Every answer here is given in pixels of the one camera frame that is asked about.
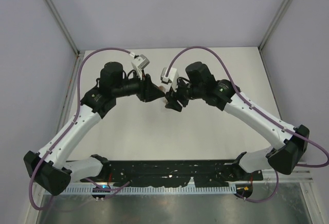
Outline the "translucent weekly pill organizer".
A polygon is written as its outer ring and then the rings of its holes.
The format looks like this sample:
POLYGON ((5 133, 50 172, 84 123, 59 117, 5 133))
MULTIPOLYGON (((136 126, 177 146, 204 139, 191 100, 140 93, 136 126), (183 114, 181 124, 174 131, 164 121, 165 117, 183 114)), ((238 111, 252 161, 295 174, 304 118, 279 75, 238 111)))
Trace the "translucent weekly pill organizer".
POLYGON ((166 98, 162 98, 162 102, 163 102, 165 105, 168 104, 168 101, 167 101, 166 98))

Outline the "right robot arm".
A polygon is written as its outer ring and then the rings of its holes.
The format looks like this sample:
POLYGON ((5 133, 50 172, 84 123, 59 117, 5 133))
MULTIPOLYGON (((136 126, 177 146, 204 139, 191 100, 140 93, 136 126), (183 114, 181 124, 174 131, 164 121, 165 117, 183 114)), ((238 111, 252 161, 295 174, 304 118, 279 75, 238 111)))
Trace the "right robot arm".
POLYGON ((244 180, 252 172, 264 169, 274 169, 284 175, 292 173, 307 149, 307 142, 303 140, 309 136, 307 127, 294 127, 262 110, 229 80, 216 80, 202 62, 187 66, 186 73, 185 79, 175 68, 162 70, 160 79, 170 86, 165 95, 166 108, 182 111, 190 100, 202 99, 240 119, 270 143, 266 149, 241 153, 231 165, 235 178, 244 180))

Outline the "clear pill bottle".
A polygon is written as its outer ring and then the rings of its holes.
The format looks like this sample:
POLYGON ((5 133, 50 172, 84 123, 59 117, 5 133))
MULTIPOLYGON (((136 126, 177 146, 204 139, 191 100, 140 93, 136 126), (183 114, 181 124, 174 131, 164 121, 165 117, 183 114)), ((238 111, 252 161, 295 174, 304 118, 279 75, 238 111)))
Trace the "clear pill bottle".
POLYGON ((166 93, 166 88, 164 86, 159 86, 158 87, 162 92, 166 93))

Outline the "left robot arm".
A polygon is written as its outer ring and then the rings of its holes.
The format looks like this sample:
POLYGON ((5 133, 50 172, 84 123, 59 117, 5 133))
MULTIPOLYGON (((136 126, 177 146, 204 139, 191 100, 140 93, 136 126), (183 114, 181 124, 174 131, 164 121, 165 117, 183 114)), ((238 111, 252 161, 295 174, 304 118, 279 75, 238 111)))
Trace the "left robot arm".
POLYGON ((53 196, 61 194, 75 181, 92 177, 104 182, 111 173, 109 161, 99 155, 67 162, 68 156, 83 137, 116 105, 117 98, 136 95, 142 102, 164 97, 144 69, 149 60, 132 60, 133 77, 124 75, 122 64, 109 62, 100 71, 97 84, 80 101, 78 112, 58 134, 38 152, 29 151, 24 163, 31 179, 53 196))

